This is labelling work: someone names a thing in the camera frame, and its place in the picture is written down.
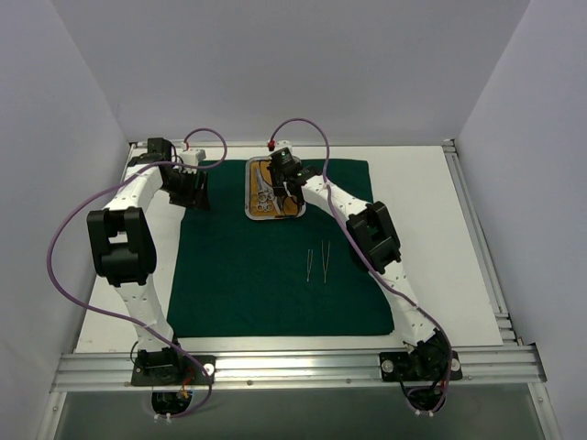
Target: robotic arm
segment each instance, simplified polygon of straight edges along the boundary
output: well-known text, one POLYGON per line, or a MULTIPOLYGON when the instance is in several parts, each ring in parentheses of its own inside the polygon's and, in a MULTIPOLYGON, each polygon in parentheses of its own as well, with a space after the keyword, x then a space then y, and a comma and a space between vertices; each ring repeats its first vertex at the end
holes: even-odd
MULTIPOLYGON (((179 157, 185 163, 197 165, 205 159, 205 153, 192 149, 180 152, 179 157)), ((125 179, 138 173, 148 163, 171 159, 172 143, 163 138, 151 138, 147 152, 128 163, 125 179)), ((159 189, 169 193, 170 204, 210 209, 206 192, 207 174, 178 170, 170 164, 140 173, 134 181, 120 189, 103 209, 90 212, 87 225, 96 273, 107 278, 115 288, 130 316, 176 342, 155 292, 153 272, 157 254, 144 214, 159 189)), ((138 335, 136 364, 140 366, 142 376, 152 376, 150 373, 159 378, 181 376, 183 360, 177 353, 145 328, 135 327, 138 335)))
MULTIPOLYGON (((269 171, 276 196, 294 196, 299 204, 313 204, 332 215, 322 176, 313 167, 303 168, 288 148, 271 154, 269 171)), ((400 240, 387 207, 381 202, 359 200, 332 183, 330 189, 334 209, 346 222, 364 257, 392 288, 418 303, 404 271, 400 240)), ((396 331, 405 343, 417 347, 435 335, 435 327, 413 305, 376 282, 392 308, 396 331)))

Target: white enclosure wall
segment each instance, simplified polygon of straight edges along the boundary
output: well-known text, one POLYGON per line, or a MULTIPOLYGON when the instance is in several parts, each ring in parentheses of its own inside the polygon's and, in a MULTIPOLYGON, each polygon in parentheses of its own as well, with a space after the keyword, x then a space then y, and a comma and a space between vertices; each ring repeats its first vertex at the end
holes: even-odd
MULTIPOLYGON (((2 2, 0 58, 0 436, 29 439, 80 318, 49 282, 47 245, 76 204, 120 178, 127 146, 51 3, 2 2)), ((84 228, 80 218, 55 261, 85 298, 93 267, 84 228)))
POLYGON ((458 143, 516 329, 587 433, 587 3, 532 0, 458 143))
POLYGON ((263 140, 305 116, 334 143, 405 145, 458 135, 528 0, 53 3, 131 140, 263 140))

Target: purple cable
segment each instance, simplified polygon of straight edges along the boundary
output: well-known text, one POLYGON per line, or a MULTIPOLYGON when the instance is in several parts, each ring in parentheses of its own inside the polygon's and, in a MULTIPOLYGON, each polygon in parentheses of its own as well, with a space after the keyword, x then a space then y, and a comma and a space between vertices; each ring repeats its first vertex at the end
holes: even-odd
POLYGON ((150 163, 148 165, 145 165, 143 168, 141 168, 139 171, 137 171, 135 174, 133 174, 132 176, 130 176, 128 179, 126 179, 122 183, 119 183, 118 185, 112 186, 110 188, 107 188, 107 189, 105 189, 105 190, 103 190, 101 192, 98 192, 98 193, 94 194, 93 196, 87 198, 82 203, 80 203, 69 214, 67 214, 67 216, 61 222, 61 224, 57 228, 57 231, 55 232, 55 234, 51 238, 51 241, 49 243, 49 248, 47 249, 47 273, 49 274, 49 278, 50 278, 51 282, 53 283, 53 285, 55 286, 55 289, 57 289, 59 291, 59 293, 61 295, 63 295, 67 300, 71 301, 72 303, 74 303, 74 304, 76 304, 76 305, 78 305, 80 307, 83 307, 86 310, 90 310, 92 312, 96 312, 97 314, 104 314, 106 316, 111 316, 113 318, 118 318, 118 319, 122 319, 124 321, 129 321, 130 323, 132 323, 134 325, 139 325, 141 327, 144 327, 145 330, 147 330, 149 333, 151 333, 153 336, 155 336, 157 339, 159 339, 162 343, 167 344, 168 346, 170 346, 171 348, 173 348, 177 353, 179 353, 180 355, 183 355, 186 358, 188 358, 188 360, 190 360, 194 365, 196 365, 198 367, 198 369, 200 371, 202 371, 202 373, 205 375, 205 377, 208 380, 208 393, 197 404, 191 405, 186 411, 180 412, 179 414, 175 414, 175 415, 171 416, 171 418, 183 417, 185 415, 188 415, 190 413, 193 413, 195 410, 197 410, 198 408, 202 407, 202 405, 204 405, 208 401, 208 399, 210 399, 210 396, 212 395, 212 379, 208 375, 207 371, 204 369, 204 366, 195 357, 193 357, 192 355, 190 355, 183 348, 181 348, 180 346, 174 344, 172 341, 170 341, 169 339, 165 338, 164 336, 160 335, 155 330, 153 330, 150 327, 148 327, 146 323, 143 323, 139 319, 135 319, 135 318, 132 318, 130 316, 125 316, 125 315, 120 314, 120 313, 110 312, 108 310, 101 309, 99 307, 94 307, 94 306, 92 306, 92 305, 90 305, 90 304, 88 304, 86 302, 80 301, 77 298, 75 298, 73 295, 71 295, 70 293, 68 293, 63 288, 63 286, 61 286, 61 284, 59 283, 59 281, 57 280, 57 277, 55 276, 55 271, 53 270, 53 261, 52 260, 53 260, 53 251, 55 250, 55 245, 57 244, 57 240, 59 239, 61 233, 63 232, 63 229, 65 229, 65 226, 67 226, 71 222, 71 220, 76 215, 78 215, 78 213, 80 211, 82 211, 84 209, 85 206, 87 206, 88 204, 90 204, 94 200, 99 199, 103 195, 106 195, 108 193, 117 191, 120 188, 124 188, 125 186, 127 186, 129 183, 131 183, 132 181, 134 181, 140 174, 142 174, 146 170, 148 170, 150 168, 153 168, 153 167, 159 167, 160 165, 170 165, 170 164, 173 164, 173 165, 179 166, 179 167, 183 167, 183 168, 189 168, 189 169, 192 169, 192 170, 210 170, 212 168, 217 167, 222 162, 224 162, 225 158, 227 157, 228 146, 227 146, 227 143, 224 140, 224 138, 222 136, 220 136, 220 133, 218 133, 217 131, 215 131, 215 130, 213 130, 211 128, 197 128, 196 130, 192 131, 185 139, 187 140, 187 138, 190 137, 191 135, 193 135, 195 133, 198 133, 198 132, 202 132, 202 131, 213 133, 214 135, 218 136, 218 138, 222 141, 222 146, 224 147, 224 154, 222 155, 222 158, 220 158, 220 160, 214 162, 212 165, 205 165, 205 166, 186 165, 184 163, 174 163, 174 162, 168 162, 168 161, 152 162, 152 163, 150 163))
MULTIPOLYGON (((377 272, 373 268, 373 266, 370 264, 370 262, 365 258, 365 256, 363 255, 363 253, 360 251, 359 246, 357 245, 357 243, 355 243, 355 240, 353 240, 352 236, 350 236, 350 232, 347 230, 347 227, 343 223, 342 219, 338 216, 337 210, 335 209, 334 205, 332 204, 332 190, 330 189, 329 180, 328 180, 328 177, 327 177, 328 161, 330 160, 330 144, 328 142, 327 135, 322 130, 322 128, 320 128, 314 121, 311 121, 311 120, 306 119, 304 117, 294 117, 292 119, 288 119, 288 120, 283 121, 282 123, 280 123, 277 126, 277 128, 275 128, 275 130, 273 131, 273 133, 271 134, 270 141, 274 140, 275 135, 277 135, 277 132, 283 126, 289 124, 290 122, 306 122, 307 124, 313 126, 316 130, 318 130, 318 132, 322 136, 322 139, 324 139, 324 143, 325 143, 325 145, 327 147, 327 156, 326 156, 326 159, 324 161, 324 167, 322 168, 322 178, 324 179, 324 184, 327 187, 327 191, 328 191, 328 197, 327 197, 327 199, 328 199, 328 207, 330 208, 330 212, 332 213, 332 216, 336 220, 338 226, 340 227, 340 229, 342 230, 343 234, 345 235, 345 237, 349 241, 350 245, 355 250, 355 252, 357 252, 357 255, 359 256, 360 260, 363 262, 363 264, 369 270, 369 273, 372 275, 372 277, 375 280, 377 280, 385 288, 385 290, 387 290, 388 292, 391 292, 392 294, 394 294, 396 296, 399 296, 400 298, 406 300, 412 307, 414 307, 418 312, 420 312, 428 321, 430 321, 434 325, 434 327, 436 327, 438 329, 438 331, 444 336, 444 338, 447 341, 447 344, 449 345, 449 361, 448 361, 448 368, 447 368, 448 371, 447 371, 447 377, 445 378, 445 385, 444 385, 444 387, 441 388, 442 389, 442 397, 440 398, 440 400, 438 401, 438 403, 436 404, 436 406, 431 410, 432 413, 435 413, 436 411, 438 411, 440 409, 440 407, 442 406, 442 404, 444 403, 444 401, 447 399, 447 389, 449 387, 449 382, 450 382, 450 365, 452 363, 452 346, 450 345, 449 338, 447 337, 447 334, 444 331, 444 329, 442 328, 442 326, 438 323, 438 321, 436 319, 434 319, 432 317, 432 315, 430 315, 428 312, 426 312, 424 309, 422 309, 419 305, 417 305, 414 301, 412 301, 405 294, 403 294, 400 291, 397 291, 396 289, 392 288, 383 279, 383 277, 379 274, 379 272, 377 272)), ((415 387, 415 388, 412 388, 409 392, 407 392, 407 395, 409 396, 409 395, 411 395, 412 393, 414 393, 414 392, 416 392, 418 390, 424 390, 424 389, 426 389, 426 387, 415 387)), ((408 404, 410 405, 410 407, 414 411, 419 411, 417 408, 415 408, 414 406, 412 406, 412 404, 409 401, 408 401, 408 404)))

